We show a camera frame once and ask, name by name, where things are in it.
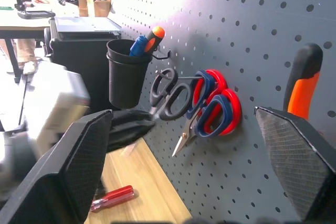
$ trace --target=pegboard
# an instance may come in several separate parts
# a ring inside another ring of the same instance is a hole
[[[210,222],[253,223],[258,217],[298,220],[272,171],[254,117],[255,106],[282,109],[296,52],[306,43],[323,50],[310,123],[336,146],[336,0],[121,0],[123,38],[136,39],[160,25],[166,36],[149,64],[138,109],[150,110],[155,72],[174,68],[180,76],[198,69],[222,72],[236,91],[242,123],[228,136],[196,138],[171,157],[185,117],[157,121],[145,140],[193,217]],[[176,107],[182,101],[177,100]]]

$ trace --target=wooden desk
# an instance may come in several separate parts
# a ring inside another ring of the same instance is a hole
[[[46,27],[49,27],[47,18],[22,19],[17,10],[0,10],[0,39],[6,41],[16,83],[19,83],[22,71],[18,67],[11,39],[43,39]]]
[[[110,224],[112,221],[182,223],[191,217],[143,139],[130,156],[121,155],[122,151],[106,156],[103,182],[107,191],[131,185],[137,197],[98,213],[89,212],[85,224]]]
[[[48,18],[23,19],[17,15],[17,10],[0,10],[1,31],[43,31],[46,27],[49,27]]]

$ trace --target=black scissors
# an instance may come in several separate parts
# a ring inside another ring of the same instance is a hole
[[[160,93],[158,93],[157,88],[159,87],[159,84],[163,78],[162,75],[167,75],[169,73],[170,79],[168,84]],[[176,86],[178,81],[178,74],[176,70],[172,68],[162,70],[161,74],[162,75],[157,75],[155,77],[155,80],[152,84],[149,98],[149,102],[152,108],[149,113],[153,115],[154,120],[160,118],[163,121],[172,121],[182,117],[188,111],[193,100],[194,89],[187,83],[181,83]],[[172,104],[183,90],[186,90],[187,93],[184,105],[179,109],[179,111],[173,114],[171,110]]]

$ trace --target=blue screwdriver handle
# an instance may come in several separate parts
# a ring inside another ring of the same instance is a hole
[[[224,115],[223,119],[220,125],[213,132],[206,133],[204,130],[205,122],[207,121],[208,117],[213,112],[217,104],[219,104],[222,107]],[[221,134],[223,130],[225,130],[231,124],[232,119],[233,119],[233,113],[229,100],[222,94],[215,95],[212,98],[211,102],[208,104],[208,106],[202,109],[202,115],[198,119],[195,128],[195,134],[199,137],[204,138],[218,136],[219,134]]]
[[[193,115],[195,114],[195,112],[198,108],[202,108],[202,107],[205,106],[206,99],[208,98],[210,93],[215,88],[215,78],[213,76],[211,76],[210,74],[208,74],[207,72],[205,72],[204,70],[197,71],[195,76],[203,77],[204,82],[205,82],[205,90],[204,90],[204,93],[202,94],[201,98],[196,103],[196,105],[195,106],[191,105],[191,107],[188,109],[188,111],[186,113],[186,117],[188,119],[191,119],[193,117]],[[197,82],[198,82],[198,80],[194,79],[190,83],[192,93],[194,93],[194,91],[195,91],[195,87],[197,85]]]
[[[130,56],[143,56],[147,43],[148,39],[146,39],[146,37],[143,35],[140,35],[138,38],[136,38],[133,46],[131,47]]]

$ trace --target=orange screwdriver handle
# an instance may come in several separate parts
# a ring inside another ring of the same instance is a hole
[[[148,43],[145,47],[145,54],[153,54],[154,50],[160,44],[162,39],[164,38],[165,31],[160,26],[155,26],[153,30],[148,34],[147,39]]]
[[[298,51],[285,91],[285,111],[308,120],[310,102],[319,80],[322,59],[322,49],[316,44],[308,44]]]

